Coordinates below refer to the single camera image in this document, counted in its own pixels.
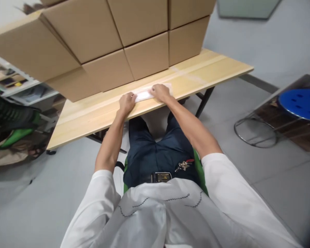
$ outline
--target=lap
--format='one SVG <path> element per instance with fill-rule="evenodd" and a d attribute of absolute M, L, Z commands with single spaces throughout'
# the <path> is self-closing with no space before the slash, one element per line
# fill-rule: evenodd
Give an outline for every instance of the lap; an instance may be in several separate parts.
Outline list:
<path fill-rule="evenodd" d="M 154 172 L 170 172 L 173 177 L 190 179 L 199 185 L 194 166 L 175 172 L 179 163 L 194 159 L 194 151 L 173 116 L 169 116 L 166 134 L 160 142 L 155 142 L 141 117 L 130 120 L 129 138 L 128 168 L 124 173 L 124 183 L 129 188 Z"/>

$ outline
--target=white paper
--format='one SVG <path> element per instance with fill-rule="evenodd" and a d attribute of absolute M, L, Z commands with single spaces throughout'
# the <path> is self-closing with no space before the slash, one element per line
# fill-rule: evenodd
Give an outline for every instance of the white paper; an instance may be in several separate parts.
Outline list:
<path fill-rule="evenodd" d="M 170 95 L 173 95 L 171 83 L 164 83 L 163 85 L 167 86 L 169 88 Z M 141 101 L 144 101 L 150 98 L 154 98 L 152 94 L 148 93 L 148 90 L 151 90 L 152 87 L 153 86 L 148 86 L 148 87 L 143 87 L 143 88 L 139 88 L 139 89 L 132 91 L 133 94 L 137 95 L 135 102 L 137 103 L 137 102 L 141 102 Z"/>

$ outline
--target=belt buckle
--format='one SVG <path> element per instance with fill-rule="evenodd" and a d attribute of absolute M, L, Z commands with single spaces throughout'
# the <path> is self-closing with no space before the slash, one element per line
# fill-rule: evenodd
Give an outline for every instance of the belt buckle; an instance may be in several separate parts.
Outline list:
<path fill-rule="evenodd" d="M 155 172 L 152 176 L 152 183 L 166 183 L 172 179 L 170 172 Z"/>

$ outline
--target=stool seat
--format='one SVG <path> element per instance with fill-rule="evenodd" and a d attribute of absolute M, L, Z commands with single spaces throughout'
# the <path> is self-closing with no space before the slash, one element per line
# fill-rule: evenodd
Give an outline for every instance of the stool seat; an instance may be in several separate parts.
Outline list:
<path fill-rule="evenodd" d="M 295 89 L 282 93 L 280 105 L 291 114 L 310 121 L 310 89 Z"/>

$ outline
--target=belt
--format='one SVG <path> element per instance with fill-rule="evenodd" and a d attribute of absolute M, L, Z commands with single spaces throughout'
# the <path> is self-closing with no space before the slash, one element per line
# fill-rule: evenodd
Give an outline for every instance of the belt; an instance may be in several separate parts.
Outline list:
<path fill-rule="evenodd" d="M 170 172 L 155 172 L 150 176 L 143 177 L 142 183 L 166 183 L 172 179 Z"/>

